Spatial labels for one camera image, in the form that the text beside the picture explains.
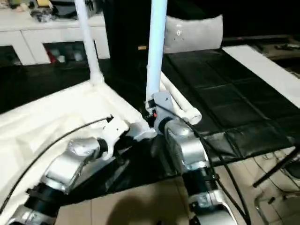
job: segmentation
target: cabinet door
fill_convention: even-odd
[[[91,27],[99,59],[109,58],[105,27]],[[37,63],[86,60],[83,35],[79,28],[24,30],[25,40]]]
[[[0,32],[0,67],[20,64],[35,64],[21,32]]]

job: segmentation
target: white fabric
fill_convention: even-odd
[[[126,123],[143,120],[141,114],[105,83],[95,88],[89,82],[54,93],[0,116],[0,203],[36,155],[64,133],[85,123],[113,115]],[[54,145],[38,160],[17,187],[0,217],[4,224],[37,184],[49,163],[63,152],[68,140],[96,136],[106,121],[84,128]]]

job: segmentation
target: black padded mat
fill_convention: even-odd
[[[299,123],[299,109],[224,51],[169,54],[164,63],[173,68],[169,78],[183,95],[201,105],[198,130],[228,162],[299,140],[300,129],[293,126]]]

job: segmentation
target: floor tile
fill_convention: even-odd
[[[288,218],[283,219],[284,225],[298,225],[300,221],[300,214],[294,214]]]
[[[279,221],[276,221],[276,222],[273,222],[273,223],[270,223],[270,225],[283,225],[282,221],[279,220]]]
[[[91,201],[64,206],[55,225],[91,225]]]
[[[278,213],[275,211],[272,205],[268,204],[268,201],[262,201],[259,205],[269,223],[280,220]]]
[[[92,200],[93,225],[188,225],[174,180],[133,188]]]

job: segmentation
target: white pole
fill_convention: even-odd
[[[83,34],[84,48],[86,51],[86,55],[88,57],[88,63],[90,67],[90,81],[93,85],[97,85],[104,82],[104,77],[99,68],[98,57],[97,57],[94,41],[90,34],[90,28],[88,25],[88,14],[86,11],[85,1],[75,0],[75,6],[76,6],[80,29]]]
[[[146,101],[159,92],[168,0],[152,0]]]

